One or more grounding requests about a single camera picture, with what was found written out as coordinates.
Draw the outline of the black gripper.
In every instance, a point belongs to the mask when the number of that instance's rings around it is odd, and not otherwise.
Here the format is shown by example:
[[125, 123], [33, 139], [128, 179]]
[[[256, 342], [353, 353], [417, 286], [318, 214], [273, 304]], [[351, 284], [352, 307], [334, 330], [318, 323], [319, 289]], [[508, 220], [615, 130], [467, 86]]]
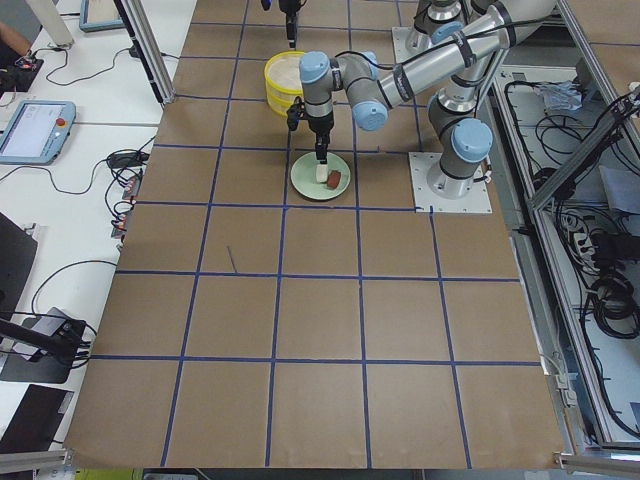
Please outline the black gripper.
[[[304, 0], [279, 0], [278, 6], [281, 12], [299, 12], [305, 5]], [[286, 35], [290, 48], [295, 48], [297, 45], [297, 31], [298, 31], [298, 14], [286, 13]]]
[[328, 145], [331, 142], [331, 130], [334, 127], [334, 114], [330, 112], [329, 114], [321, 117], [308, 114], [307, 121], [309, 124], [309, 128], [316, 135], [316, 160], [323, 165], [327, 165], [327, 151]]

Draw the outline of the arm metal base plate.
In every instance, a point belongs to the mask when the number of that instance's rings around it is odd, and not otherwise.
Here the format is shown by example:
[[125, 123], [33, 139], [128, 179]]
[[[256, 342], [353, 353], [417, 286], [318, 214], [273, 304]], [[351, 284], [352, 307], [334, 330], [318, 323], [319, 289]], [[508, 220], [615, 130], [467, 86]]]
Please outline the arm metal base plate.
[[466, 180], [447, 177], [440, 169], [440, 153], [410, 152], [410, 174], [414, 209], [420, 213], [479, 214], [492, 213], [488, 184], [482, 164]]
[[432, 44], [428, 34], [414, 27], [393, 27], [391, 35], [396, 63], [404, 62], [426, 51]]

